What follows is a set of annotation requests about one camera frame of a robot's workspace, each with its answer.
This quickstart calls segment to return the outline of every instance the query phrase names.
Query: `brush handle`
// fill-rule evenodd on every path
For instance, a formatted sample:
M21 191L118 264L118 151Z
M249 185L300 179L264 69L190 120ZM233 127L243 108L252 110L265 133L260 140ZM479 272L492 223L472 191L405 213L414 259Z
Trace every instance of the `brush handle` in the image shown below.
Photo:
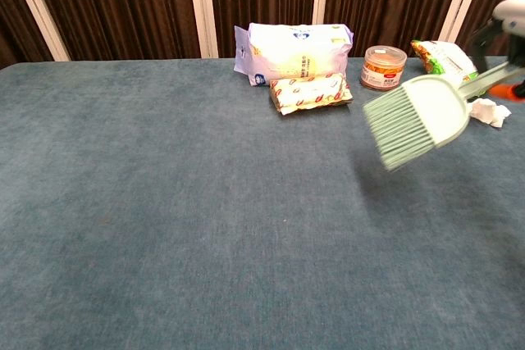
M506 61L499 66L485 71L476 79L461 85L458 92L464 99L472 98L485 92L491 86L496 85L503 80L523 74L525 74L525 67L517 67Z

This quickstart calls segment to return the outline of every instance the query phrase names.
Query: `biscuit package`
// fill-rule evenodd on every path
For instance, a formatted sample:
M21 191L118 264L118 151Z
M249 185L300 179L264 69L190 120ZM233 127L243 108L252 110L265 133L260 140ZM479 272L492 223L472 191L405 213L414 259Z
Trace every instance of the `biscuit package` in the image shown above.
M341 73L273 80L270 83L270 96L282 115L352 101L349 85Z
M235 71L251 85L330 73L345 76L352 32L346 25L261 25L235 27Z

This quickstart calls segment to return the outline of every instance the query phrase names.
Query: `plastic wrapper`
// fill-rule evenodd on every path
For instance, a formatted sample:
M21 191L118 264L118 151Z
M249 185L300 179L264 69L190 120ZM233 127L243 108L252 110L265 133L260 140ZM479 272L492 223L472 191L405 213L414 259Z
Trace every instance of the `plastic wrapper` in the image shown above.
M345 25L235 27L235 71L251 85L329 73L345 76L352 32Z
M477 77L470 58L454 43L413 40L412 48L429 74L447 74L458 86Z
M352 101L349 85L341 73L273 80L270 83L270 96L282 115Z

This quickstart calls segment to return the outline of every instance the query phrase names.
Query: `crumpled paper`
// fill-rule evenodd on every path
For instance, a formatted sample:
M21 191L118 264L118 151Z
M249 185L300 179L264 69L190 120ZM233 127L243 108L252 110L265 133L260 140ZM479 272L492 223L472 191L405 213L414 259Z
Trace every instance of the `crumpled paper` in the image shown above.
M501 127L503 120L512 112L506 106L498 106L488 98L479 98L468 103L470 116L493 127Z

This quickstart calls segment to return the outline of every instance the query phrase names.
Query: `plastic container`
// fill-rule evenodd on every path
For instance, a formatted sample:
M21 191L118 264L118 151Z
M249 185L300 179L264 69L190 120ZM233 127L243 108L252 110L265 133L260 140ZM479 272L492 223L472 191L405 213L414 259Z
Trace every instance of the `plastic container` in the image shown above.
M361 84L367 88L390 90L399 85L407 54L386 45L370 47L364 54Z

